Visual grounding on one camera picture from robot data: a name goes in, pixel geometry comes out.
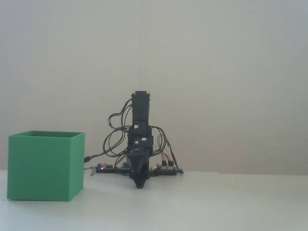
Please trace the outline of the black gripper with servos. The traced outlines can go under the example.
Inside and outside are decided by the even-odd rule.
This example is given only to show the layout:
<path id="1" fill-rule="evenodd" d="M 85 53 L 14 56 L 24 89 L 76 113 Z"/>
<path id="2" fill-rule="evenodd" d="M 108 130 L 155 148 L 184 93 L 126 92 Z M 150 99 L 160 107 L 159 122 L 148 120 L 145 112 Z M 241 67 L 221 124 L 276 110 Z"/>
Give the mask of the black gripper with servos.
<path id="1" fill-rule="evenodd" d="M 128 136 L 129 177 L 134 181 L 137 189 L 143 188 L 149 178 L 149 156 L 153 155 L 153 146 L 154 137 L 152 135 L 148 137 Z"/>

